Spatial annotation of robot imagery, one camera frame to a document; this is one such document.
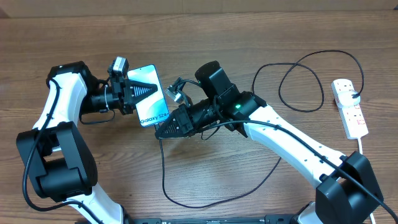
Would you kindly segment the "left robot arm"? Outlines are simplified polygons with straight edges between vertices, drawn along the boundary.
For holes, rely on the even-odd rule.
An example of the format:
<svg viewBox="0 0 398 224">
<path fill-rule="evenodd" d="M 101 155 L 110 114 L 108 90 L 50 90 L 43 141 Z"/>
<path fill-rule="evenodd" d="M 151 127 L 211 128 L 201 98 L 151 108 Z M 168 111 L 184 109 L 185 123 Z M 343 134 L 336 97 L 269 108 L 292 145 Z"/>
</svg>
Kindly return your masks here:
<svg viewBox="0 0 398 224">
<path fill-rule="evenodd" d="M 48 212 L 70 206 L 88 223 L 133 223 L 98 183 L 95 159 L 77 128 L 84 114 L 131 114 L 158 91 L 155 83 L 130 80 L 128 68 L 127 60 L 118 57 L 107 80 L 92 75 L 82 61 L 50 69 L 43 112 L 34 127 L 16 139 L 25 166 L 22 194 L 30 208 Z"/>
</svg>

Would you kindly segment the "Samsung Galaxy smartphone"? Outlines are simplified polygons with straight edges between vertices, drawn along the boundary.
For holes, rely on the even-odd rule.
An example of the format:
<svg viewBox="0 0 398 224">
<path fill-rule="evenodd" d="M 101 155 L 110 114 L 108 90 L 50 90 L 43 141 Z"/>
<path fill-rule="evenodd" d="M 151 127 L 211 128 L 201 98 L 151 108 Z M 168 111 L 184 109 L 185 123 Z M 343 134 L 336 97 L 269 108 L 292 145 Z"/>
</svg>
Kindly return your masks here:
<svg viewBox="0 0 398 224">
<path fill-rule="evenodd" d="M 136 103 L 137 115 L 142 127 L 164 122 L 169 117 L 169 109 L 164 99 L 162 87 L 155 65 L 135 68 L 127 73 L 130 81 L 146 84 L 144 87 L 134 86 L 134 96 L 144 98 Z"/>
</svg>

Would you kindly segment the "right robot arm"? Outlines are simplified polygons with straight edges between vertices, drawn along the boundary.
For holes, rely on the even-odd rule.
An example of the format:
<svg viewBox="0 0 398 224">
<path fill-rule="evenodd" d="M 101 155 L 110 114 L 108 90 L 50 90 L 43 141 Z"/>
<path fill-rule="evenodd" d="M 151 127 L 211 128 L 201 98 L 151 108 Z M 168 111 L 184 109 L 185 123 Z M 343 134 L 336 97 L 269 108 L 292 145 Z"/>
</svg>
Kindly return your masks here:
<svg viewBox="0 0 398 224">
<path fill-rule="evenodd" d="M 225 126 L 257 141 L 298 170 L 316 190 L 315 201 L 289 223 L 362 223 L 383 205 L 369 160 L 355 151 L 346 156 L 326 147 L 282 119 L 262 98 L 239 91 L 219 62 L 195 72 L 207 98 L 181 104 L 156 129 L 157 139 L 190 137 Z"/>
</svg>

